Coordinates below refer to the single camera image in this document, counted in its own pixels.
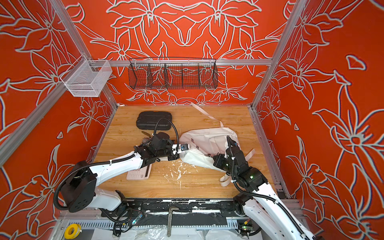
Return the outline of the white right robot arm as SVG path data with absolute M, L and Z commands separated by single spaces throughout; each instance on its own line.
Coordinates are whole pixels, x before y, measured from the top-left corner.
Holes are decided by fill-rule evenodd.
M 249 166 L 238 143 L 226 139 L 226 153 L 214 157 L 214 167 L 229 174 L 239 191 L 234 197 L 238 214 L 249 217 L 272 240 L 323 240 L 294 216 L 262 172 Z

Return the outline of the white student backpack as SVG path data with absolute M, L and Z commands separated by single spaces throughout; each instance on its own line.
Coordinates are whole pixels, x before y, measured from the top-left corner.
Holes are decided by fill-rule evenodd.
M 189 145 L 189 149 L 181 153 L 184 163 L 202 168 L 217 170 L 213 157 L 225 154 L 228 148 L 226 137 L 239 141 L 235 131 L 220 123 L 219 128 L 191 130 L 183 133 L 179 138 L 181 144 Z

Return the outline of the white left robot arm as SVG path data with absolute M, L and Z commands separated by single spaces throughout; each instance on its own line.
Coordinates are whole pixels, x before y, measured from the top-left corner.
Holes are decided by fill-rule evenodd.
M 123 194 L 100 190 L 99 185 L 126 172 L 150 166 L 162 158 L 177 160 L 189 149 L 188 144 L 181 144 L 179 137 L 172 141 L 169 135 L 154 129 L 151 138 L 126 155 L 105 162 L 78 162 L 58 184 L 53 204 L 56 209 L 71 213 L 87 207 L 115 211 L 124 201 Z

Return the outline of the pink calculator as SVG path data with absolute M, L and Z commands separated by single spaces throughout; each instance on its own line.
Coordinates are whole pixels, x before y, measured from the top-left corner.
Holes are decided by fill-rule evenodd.
M 144 168 L 138 169 L 138 170 L 132 170 L 127 172 L 127 180 L 146 180 L 150 177 L 152 166 L 146 166 Z

